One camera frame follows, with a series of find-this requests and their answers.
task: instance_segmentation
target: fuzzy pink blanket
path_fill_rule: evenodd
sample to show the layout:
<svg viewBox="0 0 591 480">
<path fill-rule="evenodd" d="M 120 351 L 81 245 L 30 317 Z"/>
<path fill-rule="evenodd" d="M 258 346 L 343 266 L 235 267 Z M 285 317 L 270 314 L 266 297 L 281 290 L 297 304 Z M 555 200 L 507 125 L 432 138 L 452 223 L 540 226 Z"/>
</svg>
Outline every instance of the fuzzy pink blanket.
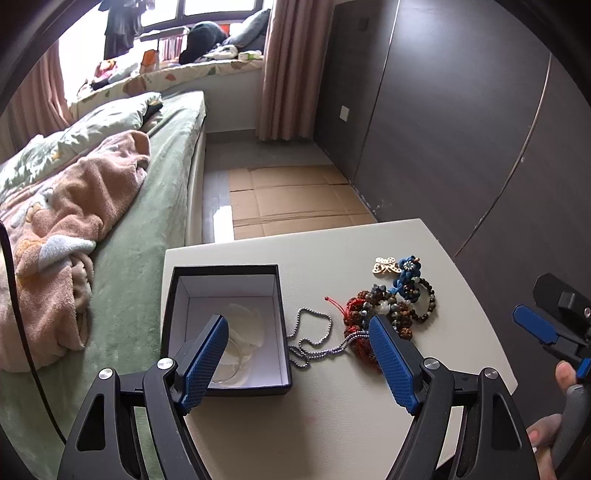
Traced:
<svg viewBox="0 0 591 480">
<path fill-rule="evenodd" d="M 113 135 L 47 180 L 13 194 L 1 218 L 11 237 L 18 298 L 37 367 L 87 339 L 94 250 L 133 202 L 146 176 L 147 135 Z M 0 368 L 28 371 L 0 271 Z"/>
</svg>

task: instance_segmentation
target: finger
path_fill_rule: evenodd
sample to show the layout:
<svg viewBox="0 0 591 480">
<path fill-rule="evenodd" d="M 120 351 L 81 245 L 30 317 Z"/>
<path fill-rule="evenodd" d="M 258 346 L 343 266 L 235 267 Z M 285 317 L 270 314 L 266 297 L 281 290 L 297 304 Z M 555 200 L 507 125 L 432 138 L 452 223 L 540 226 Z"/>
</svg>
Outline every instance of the finger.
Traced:
<svg viewBox="0 0 591 480">
<path fill-rule="evenodd" d="M 569 387 L 572 387 L 577 382 L 577 372 L 574 370 L 572 365 L 562 360 L 556 365 L 556 371 L 554 372 L 558 386 L 566 393 Z"/>
<path fill-rule="evenodd" d="M 554 465 L 552 465 L 550 448 L 539 448 L 535 453 L 535 461 L 538 463 L 540 480 L 556 480 L 556 473 L 554 473 Z"/>
<path fill-rule="evenodd" d="M 530 438 L 531 446 L 549 445 L 556 438 L 562 415 L 555 413 L 549 417 L 544 417 L 535 422 L 527 429 L 527 435 Z"/>
</svg>

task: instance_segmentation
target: open box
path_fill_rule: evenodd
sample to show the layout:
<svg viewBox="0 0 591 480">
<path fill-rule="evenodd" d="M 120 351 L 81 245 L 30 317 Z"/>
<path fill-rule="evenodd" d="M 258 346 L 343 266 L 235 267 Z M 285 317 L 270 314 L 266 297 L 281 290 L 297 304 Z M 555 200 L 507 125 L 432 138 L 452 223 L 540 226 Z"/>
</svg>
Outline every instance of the open box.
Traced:
<svg viewBox="0 0 591 480">
<path fill-rule="evenodd" d="M 164 312 L 161 358 L 174 357 L 185 341 L 199 336 L 215 314 L 228 320 L 230 341 L 220 362 L 224 365 L 218 366 L 207 395 L 287 393 L 291 370 L 278 266 L 174 267 Z"/>
</svg>

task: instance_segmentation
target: butterfly brooch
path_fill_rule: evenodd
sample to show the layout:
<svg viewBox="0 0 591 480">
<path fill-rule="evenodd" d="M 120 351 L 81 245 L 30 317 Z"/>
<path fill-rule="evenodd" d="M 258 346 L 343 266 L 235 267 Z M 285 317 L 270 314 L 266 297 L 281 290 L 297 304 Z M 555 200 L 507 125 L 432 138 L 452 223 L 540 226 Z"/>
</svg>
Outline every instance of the butterfly brooch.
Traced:
<svg viewBox="0 0 591 480">
<path fill-rule="evenodd" d="M 375 274 L 382 274 L 382 273 L 400 273 L 400 267 L 396 263 L 396 259 L 394 257 L 388 258 L 381 258 L 378 257 L 375 259 L 374 269 L 372 270 Z"/>
</svg>

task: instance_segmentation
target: dark gray wardrobe door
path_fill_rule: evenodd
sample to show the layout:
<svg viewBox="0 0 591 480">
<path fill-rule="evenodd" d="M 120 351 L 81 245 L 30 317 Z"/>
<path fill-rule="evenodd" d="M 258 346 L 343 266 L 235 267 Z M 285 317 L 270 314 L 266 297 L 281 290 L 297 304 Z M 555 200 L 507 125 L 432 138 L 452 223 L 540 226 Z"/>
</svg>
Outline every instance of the dark gray wardrobe door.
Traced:
<svg viewBox="0 0 591 480">
<path fill-rule="evenodd" d="M 535 308 L 531 288 L 546 272 L 591 297 L 591 109 L 556 59 L 524 161 L 476 235 L 456 258 L 490 319 L 519 387 L 526 424 L 563 408 L 557 360 L 513 325 Z"/>
<path fill-rule="evenodd" d="M 454 253 L 522 148 L 548 58 L 493 0 L 401 0 L 354 179 L 377 219 L 421 218 Z"/>
<path fill-rule="evenodd" d="M 335 6 L 314 140 L 353 179 L 378 96 L 398 0 L 356 0 Z M 347 122 L 339 118 L 349 108 Z"/>
</svg>

